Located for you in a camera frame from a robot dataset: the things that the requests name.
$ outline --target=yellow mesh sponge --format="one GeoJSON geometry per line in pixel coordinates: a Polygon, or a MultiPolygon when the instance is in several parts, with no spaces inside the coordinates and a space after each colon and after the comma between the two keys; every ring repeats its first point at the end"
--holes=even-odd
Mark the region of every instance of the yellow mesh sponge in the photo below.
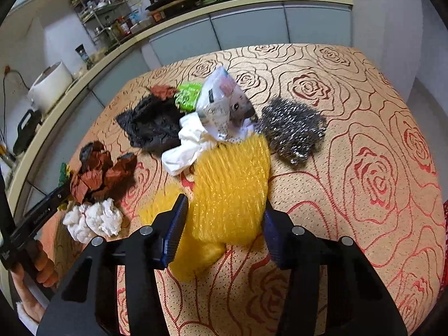
{"type": "MultiPolygon", "coordinates": [[[[170,185],[165,187],[164,191],[158,191],[152,203],[139,213],[142,226],[151,225],[159,213],[171,210],[181,193],[184,192],[177,185],[170,185]]],[[[195,274],[200,274],[212,266],[225,251],[223,244],[204,243],[193,238],[190,225],[191,215],[189,210],[187,224],[179,241],[176,256],[169,265],[173,275],[181,282],[192,280],[195,274]]]]}
{"type": "Polygon", "coordinates": [[[202,153],[194,167],[194,238],[230,245],[254,240],[261,230],[269,169],[262,135],[202,153]]]}

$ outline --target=rose-patterned tablecloth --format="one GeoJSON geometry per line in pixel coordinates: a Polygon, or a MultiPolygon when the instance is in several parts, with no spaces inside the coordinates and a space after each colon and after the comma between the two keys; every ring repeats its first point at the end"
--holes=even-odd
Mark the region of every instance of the rose-patterned tablecloth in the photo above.
{"type": "MultiPolygon", "coordinates": [[[[252,46],[176,62],[129,81],[98,117],[79,149],[103,141],[112,157],[138,156],[135,184],[118,202],[126,215],[122,236],[140,227],[138,209],[168,183],[191,195],[191,170],[176,178],[160,159],[131,148],[114,118],[155,84],[203,81],[223,65],[258,114],[277,96],[304,102],[328,120],[319,152],[302,168],[272,155],[269,197],[295,224],[316,236],[353,237],[386,284],[408,330],[434,305],[444,269],[445,220],[434,162],[400,95],[359,51],[316,45],[252,46]]],[[[44,228],[45,248],[60,273],[81,250],[55,217],[44,228]]],[[[189,283],[157,271],[158,291],[172,335],[272,335],[288,284],[267,254],[263,237],[249,247],[227,247],[223,257],[189,283]]],[[[119,270],[119,314],[129,333],[124,269],[119,270]]],[[[320,306],[325,314],[325,300],[320,306]]]]}

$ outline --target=rice cooker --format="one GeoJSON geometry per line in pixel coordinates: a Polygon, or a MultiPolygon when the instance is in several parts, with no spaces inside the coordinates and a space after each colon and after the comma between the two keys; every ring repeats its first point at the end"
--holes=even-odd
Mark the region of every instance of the rice cooker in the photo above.
{"type": "Polygon", "coordinates": [[[48,113],[72,84],[73,78],[63,62],[48,67],[36,79],[28,97],[42,114],[48,113]]]}

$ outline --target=white crumpled towel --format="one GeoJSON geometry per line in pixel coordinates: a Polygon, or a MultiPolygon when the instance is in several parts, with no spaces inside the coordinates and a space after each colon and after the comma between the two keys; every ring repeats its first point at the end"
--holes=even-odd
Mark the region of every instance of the white crumpled towel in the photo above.
{"type": "Polygon", "coordinates": [[[86,223],[86,209],[89,205],[75,206],[66,213],[62,223],[67,227],[75,241],[88,244],[96,235],[86,223]]]}
{"type": "Polygon", "coordinates": [[[87,225],[99,236],[117,236],[122,228],[123,215],[113,205],[113,199],[91,205],[86,210],[87,225]]]}
{"type": "Polygon", "coordinates": [[[216,146],[217,141],[207,133],[196,112],[185,115],[180,120],[181,146],[165,151],[162,164],[171,176],[177,176],[191,166],[199,155],[216,146]]]}
{"type": "Polygon", "coordinates": [[[88,244],[97,235],[116,236],[121,230],[123,214],[108,198],[94,205],[84,204],[73,207],[66,213],[62,223],[74,240],[88,244]]]}

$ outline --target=countertop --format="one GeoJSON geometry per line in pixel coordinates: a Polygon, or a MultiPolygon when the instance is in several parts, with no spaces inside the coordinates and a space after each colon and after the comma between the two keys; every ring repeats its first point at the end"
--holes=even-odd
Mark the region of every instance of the countertop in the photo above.
{"type": "Polygon", "coordinates": [[[327,3],[340,3],[344,5],[353,5],[353,0],[231,0],[225,1],[219,4],[209,5],[200,9],[190,11],[188,13],[176,16],[172,19],[164,21],[156,26],[153,26],[135,37],[129,39],[126,43],[119,46],[117,49],[109,53],[101,61],[99,61],[93,68],[91,68],[85,75],[83,75],[79,81],[74,84],[61,98],[61,100],[55,105],[53,110],[48,114],[43,125],[37,131],[36,136],[31,142],[29,148],[24,153],[22,160],[17,166],[11,185],[8,189],[8,202],[10,204],[11,212],[14,214],[16,211],[17,203],[22,192],[23,185],[26,181],[26,177],[31,169],[34,159],[36,158],[39,150],[50,134],[53,127],[56,125],[59,118],[70,106],[73,100],[79,95],[79,93],[86,88],[86,86],[95,78],[100,72],[118,58],[122,53],[129,48],[137,44],[138,42],[149,38],[164,29],[167,29],[175,24],[194,19],[196,17],[207,15],[213,12],[222,11],[229,8],[248,6],[257,3],[272,3],[272,2],[287,2],[287,1],[313,1],[313,2],[327,2],[327,3]]]}

